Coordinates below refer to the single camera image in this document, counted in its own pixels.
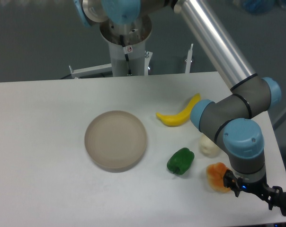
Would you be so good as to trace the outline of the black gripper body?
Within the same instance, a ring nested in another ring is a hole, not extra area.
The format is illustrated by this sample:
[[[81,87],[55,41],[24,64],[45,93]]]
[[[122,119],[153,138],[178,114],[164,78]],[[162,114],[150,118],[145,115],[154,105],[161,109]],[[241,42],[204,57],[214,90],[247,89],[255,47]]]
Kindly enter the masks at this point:
[[[268,197],[267,174],[264,174],[255,182],[244,181],[244,178],[233,174],[233,180],[235,180],[235,184],[237,185],[232,188],[236,197],[239,197],[241,192],[254,194],[260,199],[266,199]]]

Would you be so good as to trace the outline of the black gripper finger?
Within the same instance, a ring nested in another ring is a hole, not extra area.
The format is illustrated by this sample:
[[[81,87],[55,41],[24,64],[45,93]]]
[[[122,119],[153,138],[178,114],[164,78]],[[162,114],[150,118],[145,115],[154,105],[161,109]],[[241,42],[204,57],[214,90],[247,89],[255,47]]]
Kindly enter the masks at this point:
[[[226,170],[223,176],[223,185],[225,188],[231,189],[236,197],[240,195],[240,187],[238,185],[238,179],[235,177],[231,170]]]
[[[280,207],[282,188],[279,186],[269,187],[268,184],[263,183],[261,188],[261,199],[268,204],[268,209],[272,210],[273,207]]]

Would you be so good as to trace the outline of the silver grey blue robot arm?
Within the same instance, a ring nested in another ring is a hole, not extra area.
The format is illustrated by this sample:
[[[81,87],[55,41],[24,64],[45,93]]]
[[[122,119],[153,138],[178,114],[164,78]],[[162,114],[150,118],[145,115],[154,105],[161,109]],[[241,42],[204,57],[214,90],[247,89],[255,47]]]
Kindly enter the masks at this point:
[[[118,46],[121,59],[111,55],[114,76],[144,74],[144,51],[138,57],[131,53],[150,35],[149,13],[169,5],[180,14],[232,92],[218,103],[199,101],[190,116],[229,157],[232,170],[224,174],[224,186],[236,196],[253,193],[270,209],[286,211],[282,188],[267,185],[264,139],[253,121],[280,101],[280,87],[257,75],[205,0],[76,0],[74,5],[84,25],[99,23],[103,37]]]

